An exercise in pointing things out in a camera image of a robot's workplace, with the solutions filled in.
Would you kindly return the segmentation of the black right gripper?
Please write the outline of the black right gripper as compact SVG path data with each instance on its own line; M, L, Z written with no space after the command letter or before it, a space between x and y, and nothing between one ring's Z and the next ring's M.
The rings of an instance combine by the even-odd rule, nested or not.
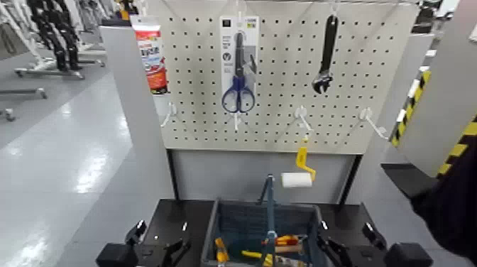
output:
M372 246L350 246L340 244L330 236L322 234L329 228L324 220L319 222L317 245L336 267L386 267L384 262L387 241L384 236L369 222L363 225L363 235Z

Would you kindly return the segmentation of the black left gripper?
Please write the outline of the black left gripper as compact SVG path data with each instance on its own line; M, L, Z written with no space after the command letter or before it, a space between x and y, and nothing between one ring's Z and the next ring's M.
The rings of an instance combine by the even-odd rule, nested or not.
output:
M139 243L146 229L145 221L140 220L125 236L125 243L133 250L132 266L176 267L192 246L188 222L182 225L179 240L172 244Z

